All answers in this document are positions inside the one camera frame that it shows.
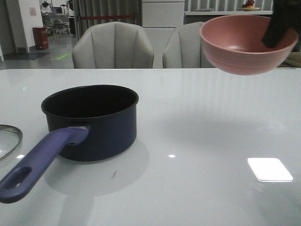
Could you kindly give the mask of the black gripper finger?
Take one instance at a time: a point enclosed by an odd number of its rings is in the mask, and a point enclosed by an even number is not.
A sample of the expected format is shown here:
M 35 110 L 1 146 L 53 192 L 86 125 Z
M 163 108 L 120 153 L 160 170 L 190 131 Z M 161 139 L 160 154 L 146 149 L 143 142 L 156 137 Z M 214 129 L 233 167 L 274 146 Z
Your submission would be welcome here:
M 270 23 L 261 41 L 266 47 L 274 48 L 289 29 L 301 32 L 301 1 L 275 0 Z

